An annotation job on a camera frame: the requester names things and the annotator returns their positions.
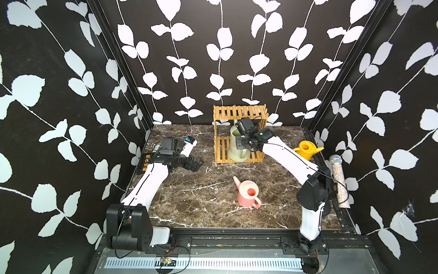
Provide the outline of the green watering can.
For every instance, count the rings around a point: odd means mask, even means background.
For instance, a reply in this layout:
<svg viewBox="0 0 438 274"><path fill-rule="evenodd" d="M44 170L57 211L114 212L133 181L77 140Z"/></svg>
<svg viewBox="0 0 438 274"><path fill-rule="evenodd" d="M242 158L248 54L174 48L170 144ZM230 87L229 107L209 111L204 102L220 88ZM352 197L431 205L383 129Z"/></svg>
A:
<svg viewBox="0 0 438 274"><path fill-rule="evenodd" d="M235 162L245 162L250 158L250 151L242 144L242 136L234 125L230 129L230 145L228 146L228 158Z"/></svg>

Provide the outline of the wooden slatted shelf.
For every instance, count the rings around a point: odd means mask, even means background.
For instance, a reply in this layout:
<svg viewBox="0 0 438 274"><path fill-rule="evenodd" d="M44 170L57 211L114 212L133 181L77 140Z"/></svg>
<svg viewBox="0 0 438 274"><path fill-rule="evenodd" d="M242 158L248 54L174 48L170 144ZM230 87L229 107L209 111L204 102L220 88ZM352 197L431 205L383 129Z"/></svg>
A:
<svg viewBox="0 0 438 274"><path fill-rule="evenodd" d="M268 122L268 109L263 106L214 106L214 158L215 163L257 163L262 162L265 154L254 148L244 145L244 136L236 126L232 126L226 136L217 134L217 123L222 121L239 122L243 118L250 118L257 131L264 129Z"/></svg>

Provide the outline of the pink watering can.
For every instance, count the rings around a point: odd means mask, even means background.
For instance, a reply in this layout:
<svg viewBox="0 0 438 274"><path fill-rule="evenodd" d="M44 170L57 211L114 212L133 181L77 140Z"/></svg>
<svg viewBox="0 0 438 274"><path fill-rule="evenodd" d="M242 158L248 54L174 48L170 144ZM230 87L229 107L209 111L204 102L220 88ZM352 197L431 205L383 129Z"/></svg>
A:
<svg viewBox="0 0 438 274"><path fill-rule="evenodd" d="M245 180L241 182L236 176L233 180L238 188L238 202L245 208L254 207L259 209L262 202L258 198L259 187L251 180Z"/></svg>

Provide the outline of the yellow watering can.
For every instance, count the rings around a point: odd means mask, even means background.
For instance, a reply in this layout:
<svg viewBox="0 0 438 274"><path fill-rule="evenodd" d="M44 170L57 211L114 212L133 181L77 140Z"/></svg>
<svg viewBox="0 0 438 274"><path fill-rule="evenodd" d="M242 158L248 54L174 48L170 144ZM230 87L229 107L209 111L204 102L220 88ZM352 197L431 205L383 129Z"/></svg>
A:
<svg viewBox="0 0 438 274"><path fill-rule="evenodd" d="M293 151L305 160L310 161L315 154L321 152L323 149L324 147L317 147L313 142L304 140L299 144L299 147L294 148Z"/></svg>

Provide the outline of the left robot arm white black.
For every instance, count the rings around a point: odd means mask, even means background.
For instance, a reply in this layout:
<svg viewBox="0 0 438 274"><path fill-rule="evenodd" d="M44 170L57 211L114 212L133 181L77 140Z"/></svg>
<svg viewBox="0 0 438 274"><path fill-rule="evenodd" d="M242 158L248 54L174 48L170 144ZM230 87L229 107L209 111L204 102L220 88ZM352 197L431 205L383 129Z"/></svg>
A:
<svg viewBox="0 0 438 274"><path fill-rule="evenodd" d="M149 207L161 184L179 167L196 172L204 161L190 155L197 140L188 136L178 149L178 139L164 138L146 155L146 171L134 189L120 204L112 204L106 212L107 246L115 251L146 251L151 246L168 245L171 229L153 226Z"/></svg>

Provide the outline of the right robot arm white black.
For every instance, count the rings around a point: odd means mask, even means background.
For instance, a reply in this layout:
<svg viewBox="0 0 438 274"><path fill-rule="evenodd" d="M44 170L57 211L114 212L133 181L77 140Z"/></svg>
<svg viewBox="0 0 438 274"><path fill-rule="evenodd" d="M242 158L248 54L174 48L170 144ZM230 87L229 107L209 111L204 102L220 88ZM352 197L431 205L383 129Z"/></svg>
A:
<svg viewBox="0 0 438 274"><path fill-rule="evenodd" d="M301 189L297 200L302 206L302 221L299 236L307 242L314 242L321 234L322 217L330 212L330 185L334 179L327 167L311 163L268 128L262 130L255 124L256 120L246 117L235 125L240 134L237 145L253 151L261 151L287 169L298 182Z"/></svg>

